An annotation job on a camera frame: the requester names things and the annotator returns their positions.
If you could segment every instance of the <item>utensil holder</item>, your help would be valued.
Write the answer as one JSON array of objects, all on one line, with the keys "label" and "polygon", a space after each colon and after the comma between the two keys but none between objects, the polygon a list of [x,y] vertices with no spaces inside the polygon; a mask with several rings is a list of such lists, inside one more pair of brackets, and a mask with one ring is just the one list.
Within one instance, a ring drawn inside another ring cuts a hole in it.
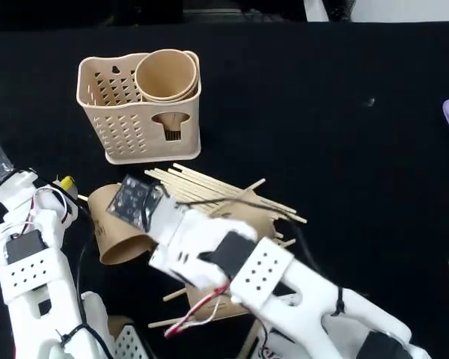
[{"label": "utensil holder", "polygon": [[[76,101],[113,165],[193,159],[201,151],[200,64],[194,52],[198,84],[195,94],[175,103],[146,102],[135,84],[135,69],[147,53],[119,58],[86,58],[79,65]],[[174,113],[180,130],[169,130],[159,115]]]}]

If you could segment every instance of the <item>robotic hand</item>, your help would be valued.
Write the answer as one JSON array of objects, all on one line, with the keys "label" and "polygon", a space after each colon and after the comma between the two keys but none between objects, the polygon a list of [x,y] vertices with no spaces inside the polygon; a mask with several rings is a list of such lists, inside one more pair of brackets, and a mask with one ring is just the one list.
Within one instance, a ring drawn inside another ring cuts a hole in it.
[{"label": "robotic hand", "polygon": [[63,191],[36,188],[33,171],[16,171],[0,148],[0,203],[8,210],[0,224],[0,284],[8,307],[16,359],[112,358],[106,309],[92,292],[81,296],[83,324],[70,267],[60,251],[64,231],[78,208]]},{"label": "robotic hand", "polygon": [[[245,222],[208,218],[130,177],[109,212],[158,243],[152,267],[217,295],[229,289],[232,301],[297,344],[301,358],[430,358],[410,344],[411,331],[401,321],[335,286],[271,239],[258,241]],[[299,300],[290,304],[273,295],[280,282]]]},{"label": "robotic hand", "polygon": [[[77,207],[63,196],[58,200],[50,187],[35,188],[33,171],[12,171],[2,157],[0,202],[8,213],[0,224],[0,284],[16,358],[113,358],[106,309],[95,293],[84,293],[82,300],[85,321],[97,336],[78,330],[73,338],[64,337],[84,323],[70,267],[60,251]],[[411,331],[398,319],[335,286],[270,239],[258,241],[244,222],[208,218],[130,177],[109,212],[158,243],[151,266],[199,289],[213,288],[214,295],[228,291],[234,302],[291,339],[293,353],[301,358],[430,358],[409,343]],[[273,295],[280,282],[296,291],[296,301]],[[46,302],[48,311],[41,308]],[[183,323],[168,333],[179,332]]]}]

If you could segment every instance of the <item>black tablecloth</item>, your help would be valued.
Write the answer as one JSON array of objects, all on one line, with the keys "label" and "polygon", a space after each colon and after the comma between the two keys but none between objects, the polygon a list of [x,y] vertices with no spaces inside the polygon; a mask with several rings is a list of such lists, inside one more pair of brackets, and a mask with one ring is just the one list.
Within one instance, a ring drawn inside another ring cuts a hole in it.
[{"label": "black tablecloth", "polygon": [[[434,358],[449,358],[449,24],[0,34],[0,142],[8,156],[45,177],[72,174],[83,194],[126,173],[168,168],[110,165],[75,100],[83,58],[159,48],[191,49],[201,59],[203,149],[185,165],[241,187],[265,177],[259,193],[309,219],[311,249],[335,283],[403,320]],[[86,233],[85,221],[67,232],[73,269]],[[180,285],[145,259],[105,267],[90,252],[84,286],[110,314],[132,317],[161,358],[236,354],[251,318],[169,341],[162,329],[146,329],[187,305],[161,302]],[[11,358],[12,348],[0,292],[0,358]]]}]

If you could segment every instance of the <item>tipped over paper cup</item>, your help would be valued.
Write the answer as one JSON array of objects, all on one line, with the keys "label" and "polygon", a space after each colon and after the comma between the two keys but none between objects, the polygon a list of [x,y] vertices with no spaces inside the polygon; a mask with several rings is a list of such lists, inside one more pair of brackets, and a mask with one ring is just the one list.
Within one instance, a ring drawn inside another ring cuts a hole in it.
[{"label": "tipped over paper cup", "polygon": [[153,240],[107,213],[106,209],[118,192],[120,185],[105,185],[88,197],[88,207],[95,224],[95,235],[100,250],[100,262],[106,265],[120,264],[151,250]]}]

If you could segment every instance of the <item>basket handle hole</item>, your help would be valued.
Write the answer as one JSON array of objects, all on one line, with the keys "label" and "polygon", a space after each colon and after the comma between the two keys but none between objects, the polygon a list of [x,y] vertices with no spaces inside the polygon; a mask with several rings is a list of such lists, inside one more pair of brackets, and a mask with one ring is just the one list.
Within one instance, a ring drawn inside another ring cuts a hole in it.
[{"label": "basket handle hole", "polygon": [[181,140],[181,123],[189,120],[189,115],[183,112],[165,112],[155,114],[151,120],[161,123],[166,141],[179,141]]}]

